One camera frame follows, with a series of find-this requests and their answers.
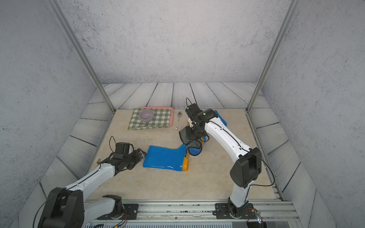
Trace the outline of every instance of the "purple bowl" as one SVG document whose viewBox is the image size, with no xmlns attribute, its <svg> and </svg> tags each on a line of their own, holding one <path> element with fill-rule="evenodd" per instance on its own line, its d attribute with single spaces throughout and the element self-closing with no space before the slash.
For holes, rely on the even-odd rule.
<svg viewBox="0 0 365 228">
<path fill-rule="evenodd" d="M 139 113 L 139 118 L 143 122 L 149 122 L 153 120 L 153 111 L 151 109 L 144 109 Z"/>
</svg>

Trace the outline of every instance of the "pink tray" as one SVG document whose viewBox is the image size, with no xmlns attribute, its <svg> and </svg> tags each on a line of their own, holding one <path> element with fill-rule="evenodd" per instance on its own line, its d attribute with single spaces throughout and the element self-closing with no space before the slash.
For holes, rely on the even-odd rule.
<svg viewBox="0 0 365 228">
<path fill-rule="evenodd" d="M 151 109 L 155 109 L 155 108 L 163 108 L 163 109 L 170 109 L 170 122 L 169 122 L 169 127 L 172 126 L 172 124 L 174 123 L 174 108 L 173 107 L 141 107 L 141 108 L 151 108 Z"/>
</svg>

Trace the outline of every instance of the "gray wooden plank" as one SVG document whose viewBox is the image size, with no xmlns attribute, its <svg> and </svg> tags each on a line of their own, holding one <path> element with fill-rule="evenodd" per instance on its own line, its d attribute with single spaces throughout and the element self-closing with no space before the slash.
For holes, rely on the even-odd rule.
<svg viewBox="0 0 365 228">
<path fill-rule="evenodd" d="M 288 137 L 280 123 L 258 128 L 257 132 L 266 153 L 270 153 L 288 140 Z"/>
<path fill-rule="evenodd" d="M 302 164 L 289 181 L 283 194 L 292 201 L 304 228 L 308 228 L 316 187 Z"/>
<path fill-rule="evenodd" d="M 250 102 L 253 90 L 255 88 L 255 85 L 253 85 L 251 82 L 223 82 L 223 84 L 230 88 L 247 104 Z M 264 96 L 257 96 L 253 108 L 270 108 L 270 105 Z"/>
<path fill-rule="evenodd" d="M 92 120 L 109 120 L 112 115 L 105 102 L 88 104 L 80 118 Z"/>
<path fill-rule="evenodd" d="M 142 83 L 138 89 L 127 99 L 120 109 L 139 108 L 146 106 L 150 100 L 157 83 Z"/>
<path fill-rule="evenodd" d="M 57 157 L 73 171 L 77 178 L 82 178 L 88 171 L 95 151 L 96 146 L 70 136 L 58 152 Z"/>
<path fill-rule="evenodd" d="M 44 195 L 42 188 L 38 183 L 19 213 L 19 227 L 32 227 L 35 213 L 45 200 L 46 196 Z M 38 227 L 38 222 L 41 218 L 43 208 L 44 206 L 42 206 L 37 214 L 34 227 Z"/>
<path fill-rule="evenodd" d="M 63 188 L 77 180 L 77 177 L 56 157 L 43 176 L 41 184 L 48 196 L 49 192 L 55 187 Z"/>
<path fill-rule="evenodd" d="M 224 108 L 206 83 L 190 83 L 199 108 Z"/>
<path fill-rule="evenodd" d="M 251 109 L 251 117 L 256 128 L 265 127 L 279 122 L 279 119 L 276 117 L 271 108 L 253 108 Z"/>
<path fill-rule="evenodd" d="M 108 121 L 79 119 L 70 135 L 97 146 L 107 125 Z"/>
<path fill-rule="evenodd" d="M 117 89 L 122 87 L 124 84 L 107 84 L 104 86 L 104 90 L 107 93 L 108 96 L 110 96 L 112 93 L 114 93 Z M 100 92 L 98 89 L 95 90 L 94 94 L 92 95 L 89 104 L 90 103 L 97 103 L 97 102 L 104 102 L 104 99 L 102 98 Z"/>
<path fill-rule="evenodd" d="M 173 86 L 173 83 L 158 83 L 147 106 L 170 107 Z"/>
<path fill-rule="evenodd" d="M 325 205 L 321 195 L 316 191 L 309 228 L 336 228 L 336 223 Z"/>
<path fill-rule="evenodd" d="M 288 225 L 290 228 L 303 228 L 303 226 L 301 225 L 301 222 L 297 222 L 297 221 L 288 221 Z"/>
<path fill-rule="evenodd" d="M 110 101 L 116 109 L 119 109 L 121 105 L 136 91 L 141 83 L 125 84 L 112 95 L 109 96 Z"/>
<path fill-rule="evenodd" d="M 18 219 L 18 216 L 15 218 L 15 220 L 11 224 L 10 228 L 19 228 L 19 219 Z"/>
<path fill-rule="evenodd" d="M 172 96 L 172 107 L 176 109 L 184 109 L 186 106 L 186 98 L 195 103 L 193 91 L 190 83 L 174 83 L 174 92 Z"/>
<path fill-rule="evenodd" d="M 247 108 L 248 104 L 221 82 L 207 83 L 225 108 Z"/>
<path fill-rule="evenodd" d="M 299 157 L 290 141 L 269 153 L 268 156 L 277 178 L 277 184 L 283 189 L 298 167 L 300 163 Z"/>
</svg>

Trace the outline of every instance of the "metal spoon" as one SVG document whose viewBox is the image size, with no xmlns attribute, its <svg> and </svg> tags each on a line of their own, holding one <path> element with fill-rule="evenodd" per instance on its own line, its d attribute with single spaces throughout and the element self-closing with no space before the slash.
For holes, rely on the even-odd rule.
<svg viewBox="0 0 365 228">
<path fill-rule="evenodd" d="M 179 119 L 177 119 L 177 124 L 176 124 L 175 130 L 177 130 L 177 127 L 179 126 L 180 117 L 182 117 L 182 116 L 183 116 L 183 113 L 181 111 L 177 113 L 177 117 L 179 117 Z"/>
</svg>

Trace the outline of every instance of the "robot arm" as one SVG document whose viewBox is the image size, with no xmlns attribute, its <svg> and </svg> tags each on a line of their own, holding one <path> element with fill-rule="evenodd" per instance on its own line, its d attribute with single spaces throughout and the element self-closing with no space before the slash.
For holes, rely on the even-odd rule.
<svg viewBox="0 0 365 228">
<path fill-rule="evenodd" d="M 123 215 L 122 199 L 106 195 L 101 200 L 84 203 L 87 197 L 102 183 L 120 171 L 131 170 L 146 153 L 134 150 L 129 143 L 117 143 L 115 152 L 100 162 L 98 168 L 65 188 L 54 188 L 48 195 L 38 228 L 82 227 L 87 222 L 105 214 L 113 218 Z"/>
<path fill-rule="evenodd" d="M 244 144 L 223 124 L 212 109 L 202 111 L 196 104 L 191 104 L 185 111 L 190 123 L 190 126 L 186 127 L 188 139 L 200 139 L 209 133 L 231 157 L 234 165 L 230 176 L 234 186 L 228 198 L 228 209 L 232 217 L 239 218 L 247 203 L 248 189 L 261 173 L 260 150 Z"/>
</svg>

